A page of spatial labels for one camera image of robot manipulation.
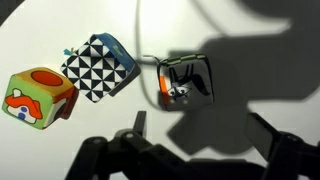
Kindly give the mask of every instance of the orange circle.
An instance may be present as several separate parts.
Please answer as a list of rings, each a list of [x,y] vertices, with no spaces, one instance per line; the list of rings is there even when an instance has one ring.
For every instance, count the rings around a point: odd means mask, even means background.
[[[60,86],[63,84],[63,80],[59,76],[47,71],[34,71],[31,77],[38,83],[47,86]]]

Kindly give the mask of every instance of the colorful fabric cube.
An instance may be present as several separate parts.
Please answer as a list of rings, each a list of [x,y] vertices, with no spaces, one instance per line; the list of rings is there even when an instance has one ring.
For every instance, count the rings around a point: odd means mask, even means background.
[[[59,117],[68,117],[77,89],[48,68],[34,68],[11,76],[2,109],[7,114],[44,129]]]
[[[116,95],[140,74],[140,68],[110,34],[96,34],[61,66],[62,73],[92,102]]]

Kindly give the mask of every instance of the white table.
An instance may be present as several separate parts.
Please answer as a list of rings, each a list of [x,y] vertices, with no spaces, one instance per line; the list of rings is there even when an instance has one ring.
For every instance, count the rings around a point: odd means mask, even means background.
[[[243,135],[246,108],[316,144],[320,56],[312,45],[319,35],[311,16],[304,17],[305,24],[295,23],[299,18],[268,17],[236,0],[141,0],[139,8],[137,0],[25,1],[0,27],[0,94],[14,73],[38,66],[60,73],[63,50],[79,47],[93,33],[112,34],[145,63],[141,76],[115,97],[94,104],[80,94],[70,119],[44,131],[0,113],[1,179],[63,179],[83,140],[111,140],[118,130],[132,127],[139,110],[147,111],[147,139],[184,160],[245,158],[265,165]],[[141,55],[167,58],[199,51],[211,59],[216,104],[186,113],[161,110],[156,68]]]

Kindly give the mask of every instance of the house print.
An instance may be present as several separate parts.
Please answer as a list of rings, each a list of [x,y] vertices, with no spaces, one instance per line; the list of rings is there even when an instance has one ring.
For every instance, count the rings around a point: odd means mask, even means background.
[[[5,102],[9,105],[8,112],[21,120],[34,124],[37,119],[42,119],[39,101],[23,95],[19,89],[13,89],[12,95],[6,97]]]

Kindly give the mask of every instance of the blue fabric tag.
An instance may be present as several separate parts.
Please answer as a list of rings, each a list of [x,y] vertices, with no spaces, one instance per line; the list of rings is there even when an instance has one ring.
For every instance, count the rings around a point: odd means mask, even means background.
[[[110,34],[95,34],[96,36],[114,55],[114,57],[120,62],[120,64],[126,69],[131,71],[134,68],[134,60],[126,52],[123,46]]]

